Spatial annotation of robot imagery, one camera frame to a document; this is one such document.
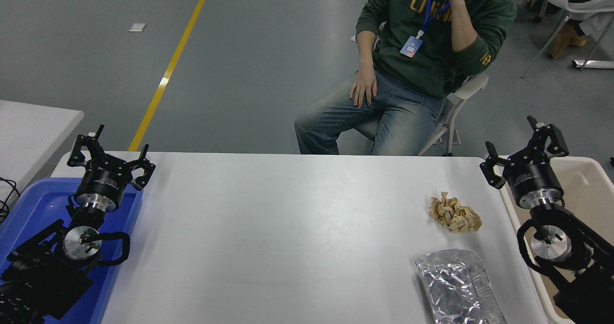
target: blue plastic bin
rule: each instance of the blue plastic bin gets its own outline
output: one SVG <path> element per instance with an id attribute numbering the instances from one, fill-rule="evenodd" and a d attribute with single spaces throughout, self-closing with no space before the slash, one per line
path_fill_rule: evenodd
<path id="1" fill-rule="evenodd" d="M 64 226 L 71 221 L 66 205 L 68 196 L 75 193 L 81 178 L 46 178 L 29 186 L 15 204 L 4 224 L 0 226 L 0 274 L 10 265 L 6 260 L 18 245 L 43 230 L 57 219 Z M 126 192 L 119 208 L 108 213 L 100 232 L 127 232 L 130 234 L 140 210 L 142 192 L 132 186 Z M 104 260 L 121 256 L 119 241 L 104 241 L 100 252 Z M 87 276 L 94 284 L 61 320 L 45 317 L 46 324 L 99 324 L 109 300 L 118 266 L 96 267 Z"/>

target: foil packet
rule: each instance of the foil packet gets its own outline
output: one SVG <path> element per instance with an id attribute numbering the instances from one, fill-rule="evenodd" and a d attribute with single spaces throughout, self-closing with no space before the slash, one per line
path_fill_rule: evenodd
<path id="1" fill-rule="evenodd" d="M 441 250 L 416 265 L 436 324 L 506 323 L 476 252 Z"/>

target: person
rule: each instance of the person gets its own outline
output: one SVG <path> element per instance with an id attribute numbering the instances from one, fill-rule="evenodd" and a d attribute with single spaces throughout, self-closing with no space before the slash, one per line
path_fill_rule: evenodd
<path id="1" fill-rule="evenodd" d="M 382 115 L 370 153 L 416 155 L 447 94 L 495 60 L 515 16 L 513 0 L 367 0 L 359 69 L 296 118 L 300 152 L 339 154 L 340 133 Z"/>
<path id="2" fill-rule="evenodd" d="M 572 9 L 602 9 L 614 7 L 614 0 L 568 0 Z M 585 35 L 603 31 L 612 19 L 614 12 L 572 13 L 571 19 L 562 27 L 550 44 L 552 59 L 558 59 L 569 46 L 583 47 Z"/>

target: white table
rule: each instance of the white table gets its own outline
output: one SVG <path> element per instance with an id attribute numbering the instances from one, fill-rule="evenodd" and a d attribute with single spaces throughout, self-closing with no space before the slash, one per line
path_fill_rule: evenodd
<path id="1" fill-rule="evenodd" d="M 53 176 L 81 177 L 67 158 Z M 149 158 L 157 168 L 104 324 L 429 324 L 414 260 L 448 248 L 482 257 L 509 324 L 547 322 L 479 158 Z M 480 214 L 479 232 L 428 216 L 441 191 Z"/>
<path id="2" fill-rule="evenodd" d="M 81 119 L 79 110 L 0 100 L 0 177 L 23 190 Z M 0 183 L 0 199 L 10 190 Z"/>

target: gray floor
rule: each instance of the gray floor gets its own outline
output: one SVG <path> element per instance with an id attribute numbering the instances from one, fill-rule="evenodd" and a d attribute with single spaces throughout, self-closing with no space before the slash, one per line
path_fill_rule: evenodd
<path id="1" fill-rule="evenodd" d="M 127 150 L 198 0 L 0 0 L 0 97 L 85 112 L 75 135 L 106 125 L 101 144 Z M 206 0 L 144 142 L 152 151 L 298 153 L 294 118 L 327 87 L 357 68 L 349 41 L 366 0 Z M 541 24 L 519 7 L 489 86 L 458 118 L 457 156 L 524 147 L 526 116 L 554 123 L 571 154 L 614 168 L 614 72 L 570 67 L 585 48 L 561 59 L 529 61 L 561 12 Z M 143 33 L 128 33 L 147 23 Z M 595 59 L 612 60 L 610 33 Z M 67 141 L 50 162 L 68 152 Z M 368 141 L 342 134 L 340 150 L 364 153 Z M 443 153 L 437 145 L 430 155 Z"/>

